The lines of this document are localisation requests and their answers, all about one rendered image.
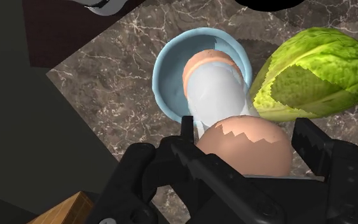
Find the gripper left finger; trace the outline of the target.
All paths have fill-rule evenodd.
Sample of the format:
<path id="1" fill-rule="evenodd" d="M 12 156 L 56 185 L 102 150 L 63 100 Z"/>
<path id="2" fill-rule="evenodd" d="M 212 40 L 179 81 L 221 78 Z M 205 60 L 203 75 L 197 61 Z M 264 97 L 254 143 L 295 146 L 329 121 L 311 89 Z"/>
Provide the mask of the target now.
<path id="1" fill-rule="evenodd" d="M 286 224 L 280 205 L 193 141 L 193 118 L 184 116 L 180 135 L 163 138 L 159 147 L 131 144 L 85 224 L 158 224 L 149 203 L 165 185 L 186 203 L 186 224 Z"/>

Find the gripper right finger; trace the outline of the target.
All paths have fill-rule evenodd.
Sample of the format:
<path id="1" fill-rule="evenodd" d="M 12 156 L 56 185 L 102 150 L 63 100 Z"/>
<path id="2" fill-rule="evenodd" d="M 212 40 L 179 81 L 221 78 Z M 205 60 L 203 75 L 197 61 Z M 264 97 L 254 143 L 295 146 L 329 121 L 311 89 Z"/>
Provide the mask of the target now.
<path id="1" fill-rule="evenodd" d="M 358 146 L 329 137 L 308 118 L 296 119 L 291 143 L 328 185 L 327 224 L 358 224 Z"/>

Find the wooden box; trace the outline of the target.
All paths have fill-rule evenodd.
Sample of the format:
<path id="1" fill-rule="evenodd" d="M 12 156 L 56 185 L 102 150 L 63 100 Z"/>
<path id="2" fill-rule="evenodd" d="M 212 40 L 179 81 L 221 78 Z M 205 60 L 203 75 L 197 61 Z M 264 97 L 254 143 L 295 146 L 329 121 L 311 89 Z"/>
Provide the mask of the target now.
<path id="1" fill-rule="evenodd" d="M 80 191 L 27 224 L 85 224 L 93 202 Z"/>

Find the light blue bowl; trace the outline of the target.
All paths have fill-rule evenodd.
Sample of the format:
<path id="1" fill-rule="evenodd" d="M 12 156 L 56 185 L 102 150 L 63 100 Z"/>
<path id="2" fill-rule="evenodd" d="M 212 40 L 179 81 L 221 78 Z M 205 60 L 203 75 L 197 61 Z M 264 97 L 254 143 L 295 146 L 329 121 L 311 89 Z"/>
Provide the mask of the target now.
<path id="1" fill-rule="evenodd" d="M 184 96 L 182 73 L 187 61 L 202 50 L 215 49 L 228 54 L 239 67 L 247 86 L 252 83 L 252 66 L 243 46 L 227 32 L 199 27 L 171 39 L 159 52 L 152 75 L 156 103 L 171 120 L 181 123 L 190 114 Z"/>

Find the green cabbage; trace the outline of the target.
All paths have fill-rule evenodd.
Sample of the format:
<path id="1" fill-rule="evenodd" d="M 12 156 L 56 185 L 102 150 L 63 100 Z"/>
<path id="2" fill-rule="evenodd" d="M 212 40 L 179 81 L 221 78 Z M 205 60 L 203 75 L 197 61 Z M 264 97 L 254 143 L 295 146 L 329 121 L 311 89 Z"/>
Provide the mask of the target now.
<path id="1" fill-rule="evenodd" d="M 249 94 L 276 122 L 345 111 L 358 103 L 358 41 L 332 28 L 303 30 L 269 56 Z"/>

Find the white bottle with peach ends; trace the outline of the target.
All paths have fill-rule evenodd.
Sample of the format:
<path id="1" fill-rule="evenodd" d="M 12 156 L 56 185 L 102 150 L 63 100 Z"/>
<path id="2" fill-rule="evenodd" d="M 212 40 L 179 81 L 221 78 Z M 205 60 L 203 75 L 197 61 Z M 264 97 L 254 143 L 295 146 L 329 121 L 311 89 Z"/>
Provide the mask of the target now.
<path id="1" fill-rule="evenodd" d="M 276 124 L 259 117 L 247 96 L 242 73 L 219 50 L 189 59 L 182 74 L 188 107 L 197 121 L 197 147 L 245 175 L 287 176 L 292 147 Z"/>

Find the black round object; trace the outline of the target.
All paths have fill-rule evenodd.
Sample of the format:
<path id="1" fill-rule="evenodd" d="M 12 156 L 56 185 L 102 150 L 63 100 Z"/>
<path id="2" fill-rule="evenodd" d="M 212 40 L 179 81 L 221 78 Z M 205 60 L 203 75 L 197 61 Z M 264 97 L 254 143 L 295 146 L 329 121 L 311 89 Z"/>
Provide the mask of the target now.
<path id="1" fill-rule="evenodd" d="M 273 12 L 286 10 L 301 4 L 304 0 L 235 0 L 252 10 Z"/>

